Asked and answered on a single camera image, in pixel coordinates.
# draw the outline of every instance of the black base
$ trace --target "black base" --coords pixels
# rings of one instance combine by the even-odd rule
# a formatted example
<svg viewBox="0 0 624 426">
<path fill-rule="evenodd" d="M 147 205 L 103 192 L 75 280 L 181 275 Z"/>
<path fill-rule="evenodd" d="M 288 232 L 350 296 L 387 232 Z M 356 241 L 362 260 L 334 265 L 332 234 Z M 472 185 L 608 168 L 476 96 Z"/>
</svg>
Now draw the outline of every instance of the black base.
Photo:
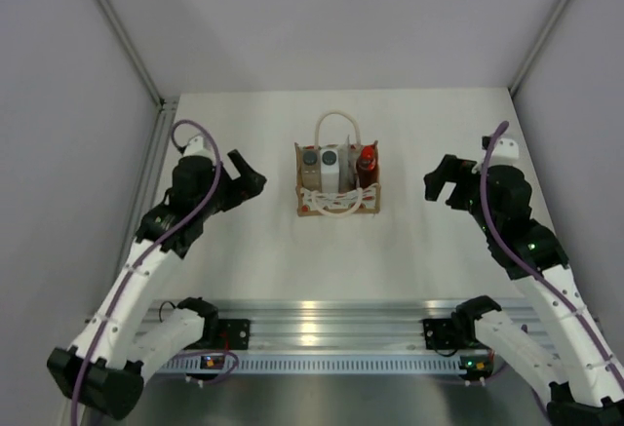
<svg viewBox="0 0 624 426">
<path fill-rule="evenodd" d="M 548 419 L 553 426 L 615 426 L 624 425 L 624 401 L 614 403 L 611 398 L 602 399 L 602 407 L 578 404 L 572 398 L 569 384 L 550 384 L 551 402 L 548 403 Z"/>
<path fill-rule="evenodd" d="M 459 359 L 459 366 L 466 369 L 466 373 L 459 376 L 464 380 L 487 379 L 494 373 L 494 362 L 488 355 L 461 356 Z"/>
<path fill-rule="evenodd" d="M 55 348 L 48 358 L 48 370 L 62 394 L 71 399 L 82 358 L 76 348 Z M 126 363 L 124 369 L 106 368 L 103 360 L 89 363 L 78 401 L 113 419 L 123 419 L 133 410 L 143 391 L 142 363 Z"/>
<path fill-rule="evenodd" d="M 187 350 L 237 350 L 249 348 L 250 328 L 249 319 L 219 319 L 216 335 L 212 342 L 200 340 L 186 347 Z"/>
<path fill-rule="evenodd" d="M 445 352 L 448 350 L 485 348 L 481 343 L 470 343 L 463 338 L 450 318 L 423 319 L 422 328 L 425 346 L 428 350 Z"/>
</svg>

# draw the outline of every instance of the white wall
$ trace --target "white wall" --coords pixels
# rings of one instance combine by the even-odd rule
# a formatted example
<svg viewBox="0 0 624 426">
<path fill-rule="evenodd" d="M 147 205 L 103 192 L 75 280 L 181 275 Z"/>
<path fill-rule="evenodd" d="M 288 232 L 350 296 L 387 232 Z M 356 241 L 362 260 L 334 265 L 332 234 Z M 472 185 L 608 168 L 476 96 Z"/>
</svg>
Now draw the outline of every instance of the white wall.
<svg viewBox="0 0 624 426">
<path fill-rule="evenodd" d="M 92 0 L 0 20 L 0 424 L 54 424 L 46 360 L 110 281 L 155 110 Z"/>
<path fill-rule="evenodd" d="M 165 95 L 507 86 L 556 0 L 112 0 Z"/>
<path fill-rule="evenodd" d="M 624 357 L 624 0 L 574 0 L 516 98 L 549 210 Z"/>
</svg>

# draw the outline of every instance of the metal frame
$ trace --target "metal frame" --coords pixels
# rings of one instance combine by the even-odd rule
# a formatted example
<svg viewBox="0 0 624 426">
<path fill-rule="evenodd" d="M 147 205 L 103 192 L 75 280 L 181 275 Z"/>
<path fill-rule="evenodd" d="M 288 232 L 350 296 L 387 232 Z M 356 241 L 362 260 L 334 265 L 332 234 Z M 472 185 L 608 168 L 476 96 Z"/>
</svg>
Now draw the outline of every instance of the metal frame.
<svg viewBox="0 0 624 426">
<path fill-rule="evenodd" d="M 461 375 L 460 357 L 433 358 L 428 355 L 265 355 L 238 353 L 239 365 L 232 374 L 287 374 L 287 375 L 344 375 L 344 374 L 396 374 L 396 375 Z M 203 356 L 172 359 L 158 374 L 211 374 L 202 368 Z M 228 370 L 234 360 L 227 358 L 221 370 Z"/>
<path fill-rule="evenodd" d="M 149 94 L 149 97 L 154 101 L 156 105 L 162 105 L 164 100 L 161 96 L 154 80 L 151 75 L 147 71 L 145 64 L 143 63 L 142 58 L 138 54 L 137 48 L 134 43 L 128 36 L 128 32 L 124 27 L 124 24 L 119 19 L 117 12 L 110 3 L 110 0 L 95 0 L 97 6 L 99 7 L 101 13 L 108 24 L 108 27 L 112 31 L 113 35 L 121 45 L 121 49 L 124 54 L 128 57 L 130 64 L 133 66 L 133 69 L 136 72 L 139 80 L 141 81 L 143 87 Z"/>
<path fill-rule="evenodd" d="M 160 324 L 155 301 L 138 335 Z M 262 355 L 438 355 L 427 350 L 422 320 L 447 318 L 464 302 L 459 299 L 424 301 L 211 301 L 224 319 L 249 319 L 249 349 Z M 555 347 L 532 307 L 523 298 L 497 301 L 518 326 L 545 350 Z M 162 317 L 171 314 L 163 308 Z M 477 353 L 479 350 L 465 350 Z"/>
<path fill-rule="evenodd" d="M 129 210 L 128 222 L 124 229 L 124 241 L 117 261 L 115 270 L 111 275 L 110 285 L 117 278 L 122 265 L 128 258 L 128 252 L 132 244 L 133 236 L 138 229 L 141 217 L 154 205 L 156 188 L 160 180 L 160 173 L 163 169 L 167 145 L 169 143 L 169 132 L 174 119 L 176 118 L 178 98 L 172 97 L 163 101 L 163 106 L 159 109 L 154 120 L 154 126 L 149 138 L 149 143 L 145 148 L 141 160 L 140 176 L 133 191 L 132 205 Z"/>
<path fill-rule="evenodd" d="M 537 34 L 537 37 L 530 45 L 530 49 L 526 53 L 524 61 L 521 63 L 516 75 L 514 76 L 511 85 L 509 86 L 509 94 L 513 99 L 520 90 L 523 82 L 525 81 L 528 73 L 535 65 L 539 55 L 542 53 L 546 44 L 550 40 L 555 29 L 559 26 L 562 16 L 569 8 L 572 0 L 557 0 L 553 10 L 550 12 L 546 22 L 542 26 L 542 29 Z"/>
<path fill-rule="evenodd" d="M 572 0 L 557 0 L 557 2 L 554 4 L 552 11 L 549 13 L 548 18 L 546 19 L 539 33 L 530 44 L 529 50 L 527 51 L 523 62 L 516 71 L 516 75 L 509 85 L 509 93 L 512 99 L 518 93 L 528 73 L 533 68 L 539 55 L 546 46 L 546 43 L 549 41 L 554 30 L 561 22 L 561 18 L 565 13 L 566 9 L 569 7 L 571 1 Z M 121 22 L 115 9 L 110 3 L 110 0 L 95 0 L 95 2 L 101 10 L 102 14 L 104 15 L 104 18 L 106 19 L 106 22 L 108 23 L 108 26 L 113 32 L 115 38 L 121 45 L 122 50 L 132 64 L 136 75 L 140 79 L 143 87 L 155 104 L 163 105 L 166 101 L 163 99 L 160 91 L 158 90 L 158 87 L 154 83 L 152 76 L 145 67 L 145 64 L 140 54 L 138 53 L 136 46 L 130 39 L 130 36 L 126 31 L 124 24 Z"/>
</svg>

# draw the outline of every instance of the black joint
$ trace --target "black joint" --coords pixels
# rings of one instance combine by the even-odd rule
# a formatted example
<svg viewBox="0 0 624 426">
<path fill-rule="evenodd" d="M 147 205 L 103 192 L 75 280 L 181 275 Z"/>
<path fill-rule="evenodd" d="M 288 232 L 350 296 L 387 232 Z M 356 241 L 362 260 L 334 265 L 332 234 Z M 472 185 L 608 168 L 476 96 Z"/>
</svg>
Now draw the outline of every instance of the black joint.
<svg viewBox="0 0 624 426">
<path fill-rule="evenodd" d="M 551 401 L 546 406 L 553 426 L 606 426 L 624 424 L 624 401 L 602 400 L 602 407 L 590 407 L 574 401 L 569 383 L 550 384 Z"/>
<path fill-rule="evenodd" d="M 435 202 L 447 182 L 459 183 L 472 176 L 472 168 L 477 163 L 461 160 L 455 155 L 445 155 L 438 168 L 424 177 L 425 200 Z"/>
<path fill-rule="evenodd" d="M 491 311 L 501 311 L 500 305 L 489 296 L 478 296 L 459 304 L 450 315 L 455 330 L 465 343 L 478 343 L 475 321 Z"/>
<path fill-rule="evenodd" d="M 175 226 L 184 224 L 161 244 L 161 252 L 175 252 L 185 258 L 190 247 L 204 233 L 204 222 L 215 213 L 232 210 L 264 189 L 266 177 L 257 173 L 241 154 L 229 154 L 241 174 L 232 179 L 221 163 L 221 173 L 213 196 L 206 195 L 215 185 L 216 165 L 210 158 L 190 155 L 180 158 L 172 172 L 172 186 L 165 192 L 163 201 L 147 212 L 136 232 L 136 241 L 155 242 Z M 190 220 L 185 218 L 198 207 L 201 209 Z"/>
<path fill-rule="evenodd" d="M 487 150 L 489 147 L 489 143 L 491 142 L 491 136 L 482 136 L 481 137 L 481 147 L 484 150 Z"/>
<path fill-rule="evenodd" d="M 202 341 L 210 344 L 215 342 L 218 329 L 218 309 L 215 305 L 201 297 L 187 297 L 177 305 L 177 309 L 188 309 L 205 319 Z"/>
<path fill-rule="evenodd" d="M 62 394 L 71 399 L 83 359 L 76 356 L 76 347 L 55 348 L 48 358 L 48 371 Z M 142 363 L 126 363 L 123 369 L 107 368 L 105 360 L 89 363 L 85 371 L 78 402 L 120 420 L 137 405 L 143 391 L 140 375 Z"/>
</svg>

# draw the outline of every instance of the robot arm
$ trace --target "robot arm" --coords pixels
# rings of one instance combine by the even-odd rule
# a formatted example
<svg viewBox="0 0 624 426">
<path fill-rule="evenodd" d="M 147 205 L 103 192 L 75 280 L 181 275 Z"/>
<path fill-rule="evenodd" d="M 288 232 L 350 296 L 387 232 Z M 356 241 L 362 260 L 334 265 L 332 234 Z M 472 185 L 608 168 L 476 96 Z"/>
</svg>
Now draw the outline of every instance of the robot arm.
<svg viewBox="0 0 624 426">
<path fill-rule="evenodd" d="M 490 138 L 484 137 L 483 147 L 489 142 Z M 459 305 L 452 314 L 453 325 L 464 341 L 479 341 L 503 356 L 548 404 L 553 424 L 621 424 L 605 421 L 624 418 L 624 379 L 620 375 L 624 370 L 583 302 L 559 240 L 530 217 L 531 187 L 522 172 L 509 164 L 517 155 L 512 146 L 511 139 L 496 139 L 492 155 L 495 166 L 487 172 L 481 171 L 480 163 L 446 155 L 440 166 L 425 176 L 425 199 L 436 201 L 446 182 L 456 184 L 447 205 L 475 218 L 492 257 L 535 309 L 560 359 L 514 328 L 487 296 Z M 487 174 L 488 205 L 497 232 L 542 281 L 528 274 L 497 244 L 483 213 L 482 174 Z M 568 298 L 574 310 L 548 286 Z"/>
<path fill-rule="evenodd" d="M 174 168 L 172 187 L 141 219 L 128 260 L 110 292 L 70 347 L 56 348 L 48 359 L 48 369 L 65 397 L 71 399 L 76 384 L 81 384 L 79 402 L 114 419 L 132 411 L 143 385 L 171 357 L 197 341 L 215 339 L 216 308 L 201 298 L 187 298 L 167 321 L 135 340 L 154 297 L 177 274 L 191 245 L 201 236 L 204 222 L 259 195 L 266 182 L 236 150 L 230 152 L 240 177 L 232 179 L 221 167 L 212 198 L 163 240 L 201 206 L 216 179 L 216 159 L 202 136 L 191 138 L 180 150 L 183 155 Z M 149 252 L 159 240 L 160 246 Z M 77 382 L 86 358 L 89 364 L 84 378 Z"/>
</svg>

